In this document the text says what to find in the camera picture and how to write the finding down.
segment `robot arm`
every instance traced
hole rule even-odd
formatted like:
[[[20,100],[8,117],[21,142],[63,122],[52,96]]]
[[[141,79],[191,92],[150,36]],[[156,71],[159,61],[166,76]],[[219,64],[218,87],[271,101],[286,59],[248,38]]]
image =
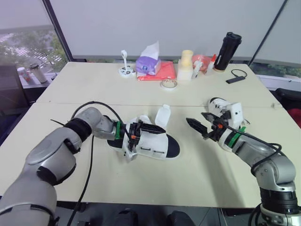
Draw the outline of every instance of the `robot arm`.
[[[122,136],[122,125],[90,107],[46,136],[28,154],[21,174],[4,193],[0,201],[1,226],[46,226],[54,220],[54,186],[73,173],[74,154],[91,133],[114,140]]]
[[[296,170],[293,163],[283,154],[274,154],[275,150],[270,145],[229,129],[228,125],[239,129],[243,121],[239,103],[231,104],[223,99],[213,98],[209,102],[209,112],[202,113],[212,124],[213,130],[209,133],[197,120],[186,120],[204,139],[210,138],[218,142],[224,150],[235,153],[252,168],[251,172],[260,187],[260,209],[266,224],[301,226],[301,211],[294,184]],[[271,157],[257,164],[268,156]]]

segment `red cloth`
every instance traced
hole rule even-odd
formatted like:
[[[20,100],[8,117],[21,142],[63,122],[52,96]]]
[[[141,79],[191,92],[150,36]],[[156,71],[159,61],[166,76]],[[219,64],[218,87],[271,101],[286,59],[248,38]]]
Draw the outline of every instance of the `red cloth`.
[[[301,109],[293,108],[287,111],[301,129]]]
[[[174,63],[171,61],[162,61],[160,70],[156,75],[145,75],[137,77],[139,81],[175,79]]]

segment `green tape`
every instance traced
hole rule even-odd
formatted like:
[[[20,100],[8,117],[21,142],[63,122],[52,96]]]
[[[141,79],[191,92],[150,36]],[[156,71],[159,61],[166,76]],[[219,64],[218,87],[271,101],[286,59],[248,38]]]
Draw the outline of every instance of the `green tape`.
[[[121,122],[117,122],[117,126],[116,126],[116,134],[115,134],[115,139],[118,140],[120,139],[120,125],[121,125]]]
[[[239,129],[239,131],[240,131],[240,132],[244,132],[245,129],[246,129],[246,127],[243,126],[241,129]],[[230,140],[230,142],[229,142],[229,144],[228,144],[228,146],[229,146],[230,148],[232,148],[234,142],[240,137],[240,135],[241,135],[240,133],[236,133],[236,134],[232,137],[232,139]]]

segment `tissue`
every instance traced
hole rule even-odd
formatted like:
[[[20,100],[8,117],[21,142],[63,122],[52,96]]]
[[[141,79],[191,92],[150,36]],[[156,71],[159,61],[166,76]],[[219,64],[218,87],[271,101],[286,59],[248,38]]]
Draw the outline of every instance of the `tissue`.
[[[147,46],[136,60],[137,77],[156,75],[160,69],[161,60],[159,59],[159,42]]]

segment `chair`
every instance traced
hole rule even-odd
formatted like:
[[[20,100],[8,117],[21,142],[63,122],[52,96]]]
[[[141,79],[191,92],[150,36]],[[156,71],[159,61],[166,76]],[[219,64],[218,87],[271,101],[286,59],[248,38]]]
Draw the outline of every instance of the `chair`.
[[[301,129],[301,92],[278,88],[274,96]]]

